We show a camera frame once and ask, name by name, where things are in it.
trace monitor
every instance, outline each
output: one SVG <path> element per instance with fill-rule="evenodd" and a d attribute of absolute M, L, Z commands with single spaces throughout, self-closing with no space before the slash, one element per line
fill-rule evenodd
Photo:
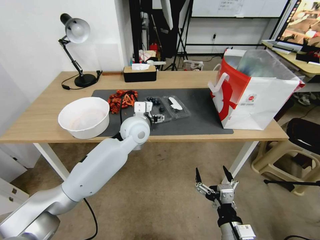
<path fill-rule="evenodd" d="M 297 0 L 277 40 L 320 47 L 320 0 Z"/>

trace black desk lamp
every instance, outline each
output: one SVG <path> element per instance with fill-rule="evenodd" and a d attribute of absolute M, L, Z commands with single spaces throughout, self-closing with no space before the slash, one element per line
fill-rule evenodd
<path fill-rule="evenodd" d="M 92 74 L 83 74 L 81 66 L 77 63 L 77 61 L 73 60 L 66 48 L 66 45 L 69 42 L 83 43 L 85 40 L 87 40 L 90 34 L 90 26 L 86 21 L 80 18 L 72 18 L 66 13 L 63 13 L 60 16 L 60 20 L 65 25 L 66 35 L 59 39 L 59 43 L 67 53 L 74 67 L 79 72 L 79 76 L 74 80 L 74 84 L 78 87 L 89 87 L 99 80 L 102 71 L 97 71 L 97 77 Z"/>

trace wooden table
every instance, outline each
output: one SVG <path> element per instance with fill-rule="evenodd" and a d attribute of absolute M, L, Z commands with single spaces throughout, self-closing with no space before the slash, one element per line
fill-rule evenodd
<path fill-rule="evenodd" d="M 155 82 L 125 83 L 122 75 L 101 76 L 98 83 L 81 90 L 65 90 L 61 82 L 76 72 L 61 72 L 41 93 L 18 120 L 0 137 L 0 143 L 33 143 L 62 179 L 69 172 L 48 143 L 101 142 L 105 137 L 77 139 L 62 129 L 57 121 L 59 112 L 68 103 L 89 97 L 96 89 L 165 89 L 206 88 L 209 80 L 216 79 L 216 71 L 158 72 Z M 73 79 L 64 84 L 74 86 Z M 288 136 L 273 120 L 264 131 L 234 130 L 233 134 L 150 136 L 149 142 L 184 141 L 244 141 L 245 144 L 230 167 L 235 176 L 259 141 L 286 140 Z"/>
<path fill-rule="evenodd" d="M 262 44 L 268 47 L 269 49 L 272 49 L 272 45 L 266 42 L 262 42 Z M 320 74 L 320 66 L 309 64 L 304 61 L 296 60 L 297 54 L 294 52 L 291 52 L 289 54 L 285 54 L 277 51 L 273 51 L 273 52 L 279 55 L 280 57 L 282 57 L 283 59 L 285 59 L 286 61 L 288 61 L 289 63 L 291 63 L 292 65 L 294 65 L 295 67 L 297 67 L 298 69 L 300 69 L 303 72 L 303 74 L 307 75 L 308 77 L 314 77 L 315 75 Z"/>

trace gray desk mat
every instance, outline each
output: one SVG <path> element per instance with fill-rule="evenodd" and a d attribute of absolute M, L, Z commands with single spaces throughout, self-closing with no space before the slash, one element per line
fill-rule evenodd
<path fill-rule="evenodd" d="M 138 91 L 138 100 L 145 101 L 147 96 L 177 96 L 190 110 L 191 116 L 169 122 L 152 124 L 150 135 L 204 135 L 204 134 L 232 134 L 232 129 L 223 129 L 218 113 L 210 98 L 208 88 L 192 89 L 134 89 Z M 114 90 L 95 90 L 92 97 L 108 100 Z M 122 109 L 122 120 L 133 116 L 133 108 Z M 120 116 L 110 113 L 110 123 L 99 137 L 114 136 L 120 130 Z"/>

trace chair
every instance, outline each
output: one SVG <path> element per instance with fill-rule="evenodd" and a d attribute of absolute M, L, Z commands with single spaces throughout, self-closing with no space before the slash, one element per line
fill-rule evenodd
<path fill-rule="evenodd" d="M 257 158 L 251 168 L 259 173 L 269 172 L 284 181 L 314 182 L 320 179 L 320 125 L 293 118 L 287 125 L 287 141 L 280 141 L 267 150 L 271 144 L 262 142 Z M 305 176 L 294 176 L 275 166 L 275 163 L 284 156 L 295 160 L 302 168 L 311 165 L 311 170 Z M 308 186 L 297 186 L 292 193 L 304 195 Z"/>

